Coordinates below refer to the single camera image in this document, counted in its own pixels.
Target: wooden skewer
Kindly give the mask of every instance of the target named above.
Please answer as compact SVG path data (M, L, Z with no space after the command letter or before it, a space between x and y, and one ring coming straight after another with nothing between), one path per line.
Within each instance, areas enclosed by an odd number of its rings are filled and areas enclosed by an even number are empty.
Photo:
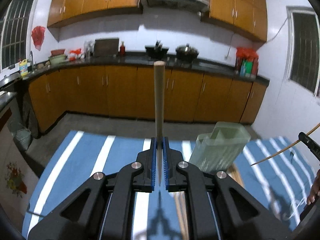
M308 133L306 133L306 135L310 135L310 134L313 133L315 130L317 130L317 128L319 128L319 127L320 127L320 123L318 123L312 130L310 130ZM289 146L287 146L286 148L282 149L281 151L278 151L277 153L275 153L275 154L273 154L273 155L271 155L271 156L269 156L269 157L267 157L267 158L264 158L264 159L261 160L261 161L258 161L258 162L254 163L254 164L251 164L251 166L256 165L256 164L258 164L258 163L262 163L262 162L264 162L264 161L266 161L266 160L268 160L268 159L273 158L274 156L277 156L277 155L280 154L280 153L283 153L283 152L286 151L287 149L290 149L291 147L295 146L298 142L300 142L300 140L296 140L294 143L290 144Z

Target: transparent plastic container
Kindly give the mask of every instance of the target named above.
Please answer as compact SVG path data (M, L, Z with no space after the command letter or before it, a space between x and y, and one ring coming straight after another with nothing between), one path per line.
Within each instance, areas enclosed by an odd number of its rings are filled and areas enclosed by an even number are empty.
M207 173L226 171L250 138L250 134L239 123L217 122L212 133L197 137L189 162Z

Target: floor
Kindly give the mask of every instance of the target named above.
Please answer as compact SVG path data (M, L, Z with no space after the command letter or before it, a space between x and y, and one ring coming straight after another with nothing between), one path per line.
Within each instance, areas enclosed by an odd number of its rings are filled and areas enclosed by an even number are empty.
M213 128L214 124L165 123L164 136L168 136L171 140L195 141L199 134L212 132ZM250 126L246 126L246 129L250 133L251 139L259 138L259 135ZM46 135L32 141L27 151L28 157L45 168L71 130L131 138L151 138L156 135L155 123L152 121L66 113Z

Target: plastic bottle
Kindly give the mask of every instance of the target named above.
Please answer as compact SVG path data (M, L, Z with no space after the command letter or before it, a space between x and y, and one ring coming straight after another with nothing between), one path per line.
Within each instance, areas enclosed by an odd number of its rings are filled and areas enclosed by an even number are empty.
M124 45L124 41L121 41L121 46L120 46L120 56L124 56L125 55L125 45Z

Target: kitchen counter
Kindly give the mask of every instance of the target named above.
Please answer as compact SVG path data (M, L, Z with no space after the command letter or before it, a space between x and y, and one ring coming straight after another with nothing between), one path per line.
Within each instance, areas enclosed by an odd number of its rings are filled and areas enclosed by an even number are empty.
M36 70L33 72L28 73L26 76L23 77L23 80L30 81L34 78L37 78L45 73L50 73L59 69L65 68L72 68L72 67L79 67L79 66L89 66L89 65L135 65L141 67L152 67L153 63L156 60L151 60L150 57L146 56L145 53L134 53L135 55L127 55L125 57L91 57L90 59L84 60L76 60L76 61L66 61L56 65L49 65L44 67L41 70ZM205 73L205 74L212 74L212 75L219 75L219 76L226 76L229 78L248 81L248 82L257 82L264 86L268 86L270 80L262 77L257 76L256 78L250 77L240 77L234 73L234 68L230 65L224 65L217 62L212 62L203 59L196 59L193 61L192 65L185 66L183 64L179 64L175 61L174 55L168 55L166 58L166 68L169 69L181 69L185 71L192 71L198 73Z
M0 112L17 96L16 92L5 92L0 96Z

